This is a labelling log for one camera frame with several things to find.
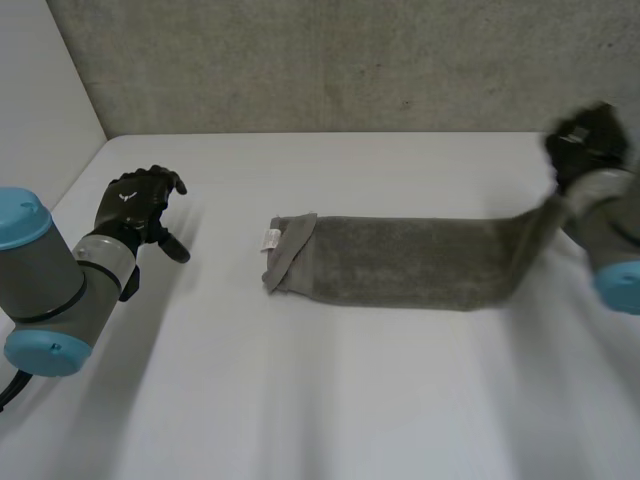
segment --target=white label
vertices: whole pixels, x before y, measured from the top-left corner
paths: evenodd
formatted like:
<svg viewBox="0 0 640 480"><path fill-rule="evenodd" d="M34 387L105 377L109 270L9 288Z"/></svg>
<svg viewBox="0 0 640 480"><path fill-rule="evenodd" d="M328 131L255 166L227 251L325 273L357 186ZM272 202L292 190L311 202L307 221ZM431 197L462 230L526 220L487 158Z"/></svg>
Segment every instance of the white label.
<svg viewBox="0 0 640 480"><path fill-rule="evenodd" d="M264 252L265 250L272 250L276 248L280 241L280 235L282 235L282 232L275 228L264 232L264 240L262 240L262 248L260 251Z"/></svg>

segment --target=gray wall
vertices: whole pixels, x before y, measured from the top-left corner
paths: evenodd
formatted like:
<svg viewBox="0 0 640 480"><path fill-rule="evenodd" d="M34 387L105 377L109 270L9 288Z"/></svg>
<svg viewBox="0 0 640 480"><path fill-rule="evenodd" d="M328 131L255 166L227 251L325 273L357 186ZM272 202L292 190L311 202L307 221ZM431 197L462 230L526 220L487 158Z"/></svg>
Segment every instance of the gray wall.
<svg viewBox="0 0 640 480"><path fill-rule="evenodd" d="M110 137L640 127L638 0L49 0Z"/></svg>

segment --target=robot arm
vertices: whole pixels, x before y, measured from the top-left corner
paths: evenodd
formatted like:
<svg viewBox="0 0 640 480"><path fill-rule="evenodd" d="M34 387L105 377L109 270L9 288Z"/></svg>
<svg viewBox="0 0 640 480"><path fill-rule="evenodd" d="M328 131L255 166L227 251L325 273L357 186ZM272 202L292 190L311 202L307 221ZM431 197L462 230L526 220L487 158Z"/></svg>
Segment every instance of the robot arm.
<svg viewBox="0 0 640 480"><path fill-rule="evenodd" d="M158 243L185 263L189 252L160 223L180 177L161 167L111 182L95 229L69 251L31 192L0 189L0 306L14 321L4 353L19 370L67 376L91 355L118 300L138 288L138 248Z"/></svg>
<svg viewBox="0 0 640 480"><path fill-rule="evenodd" d="M561 122L545 146L573 213L565 231L585 249L594 287L612 310L640 315L640 177L613 108Z"/></svg>

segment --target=folded towel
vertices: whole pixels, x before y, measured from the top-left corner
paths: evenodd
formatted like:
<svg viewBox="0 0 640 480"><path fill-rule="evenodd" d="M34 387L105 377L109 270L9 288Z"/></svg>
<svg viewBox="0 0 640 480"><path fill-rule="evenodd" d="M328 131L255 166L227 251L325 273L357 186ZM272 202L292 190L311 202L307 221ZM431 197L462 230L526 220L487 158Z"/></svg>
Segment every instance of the folded towel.
<svg viewBox="0 0 640 480"><path fill-rule="evenodd" d="M493 220L274 218L262 280L337 305L474 310L499 304L569 216L559 195Z"/></svg>

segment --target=white tabletop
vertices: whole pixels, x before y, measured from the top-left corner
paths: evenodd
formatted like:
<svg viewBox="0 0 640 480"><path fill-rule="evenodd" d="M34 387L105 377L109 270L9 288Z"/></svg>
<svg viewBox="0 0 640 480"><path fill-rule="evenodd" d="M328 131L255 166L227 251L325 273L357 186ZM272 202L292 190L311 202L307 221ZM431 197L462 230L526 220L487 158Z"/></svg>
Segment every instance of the white tabletop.
<svg viewBox="0 0 640 480"><path fill-rule="evenodd" d="M109 180L154 163L189 187L165 223L192 260L144 247L140 291L85 368L0 415L3 479L637 477L640 320L600 305L563 235L503 309L344 308L261 285L275 215L533 207L550 187L537 135L123 137L55 209L67 241Z"/></svg>

